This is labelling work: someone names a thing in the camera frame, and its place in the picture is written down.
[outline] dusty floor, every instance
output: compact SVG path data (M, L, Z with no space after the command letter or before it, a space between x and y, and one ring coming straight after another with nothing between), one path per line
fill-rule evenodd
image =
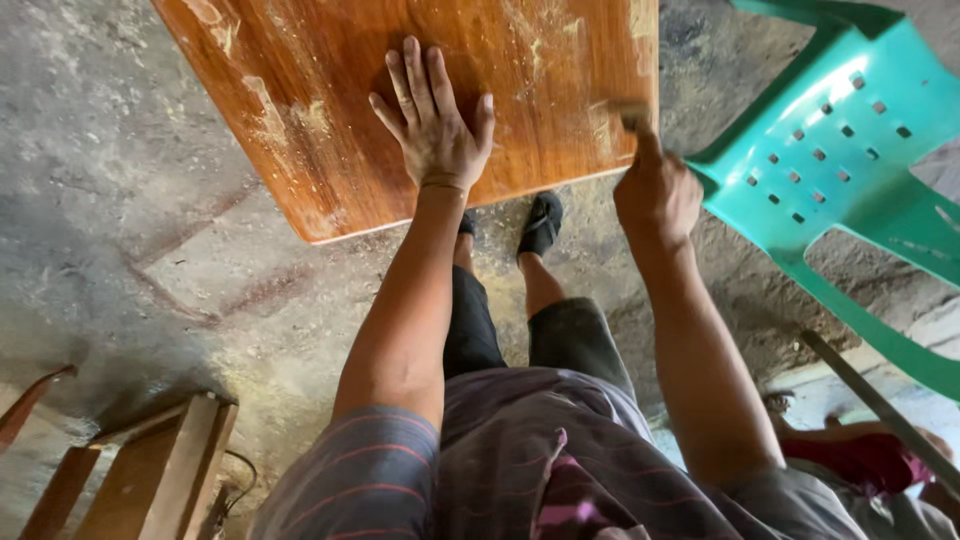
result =
M883 3L909 12L960 72L960 4ZM299 242L149 3L0 5L0 405L66 361L80 366L0 457L0 536L22 527L67 440L201 389L239 401L229 446L261 472L237 506L236 534L326 424L351 340L405 228L322 248ZM809 35L719 0L661 6L665 144L684 153L706 145ZM954 144L918 175L958 200L958 163ZM568 217L546 261L569 293L604 307L640 405L655 415L652 319L612 211L615 180L561 190ZM526 361L512 255L526 205L477 211L476 267L513 365ZM757 380L811 360L794 352L800 325L841 349L859 343L715 218L705 215L696 238L704 277ZM957 306L956 289L842 235L813 258L899 330ZM914 335L942 346L957 328ZM246 481L234 463L227 469Z

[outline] left hand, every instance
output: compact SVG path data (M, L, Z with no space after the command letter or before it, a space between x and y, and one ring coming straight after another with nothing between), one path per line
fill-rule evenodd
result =
M379 94L370 94L370 104L400 143L407 174L417 187L455 187L466 194L493 148L493 96L480 97L472 134L457 110L440 49L427 51L426 70L420 56L420 43L413 36L403 40L404 61L396 51L387 53L387 69L406 125Z

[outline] green plastic chair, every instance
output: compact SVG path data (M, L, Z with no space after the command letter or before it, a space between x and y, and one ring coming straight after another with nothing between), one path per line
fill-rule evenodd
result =
M816 0L733 0L814 25L802 53L706 150L704 206L907 375L960 402L960 361L887 327L804 261L830 228L960 286L960 207L909 166L960 136L960 81L903 13Z

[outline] right hand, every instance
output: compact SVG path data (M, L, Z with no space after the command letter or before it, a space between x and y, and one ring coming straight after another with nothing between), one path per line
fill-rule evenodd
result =
M455 187L466 194L493 148L493 96L480 98L472 134L457 110L440 49L428 50L425 69L423 64L420 43L413 36L403 40L402 59L397 51L387 53L405 124L380 95L370 94L370 104L400 143L407 174L417 187Z
M613 189L616 215L632 246L661 253L682 247L703 199L703 186L683 160L664 154L649 126L637 126L634 164Z

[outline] purple shirt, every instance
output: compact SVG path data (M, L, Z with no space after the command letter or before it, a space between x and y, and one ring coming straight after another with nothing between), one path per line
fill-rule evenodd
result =
M587 375L491 369L450 380L445 401L439 438L395 407L331 424L250 538L864 538L799 471L696 484L633 401Z

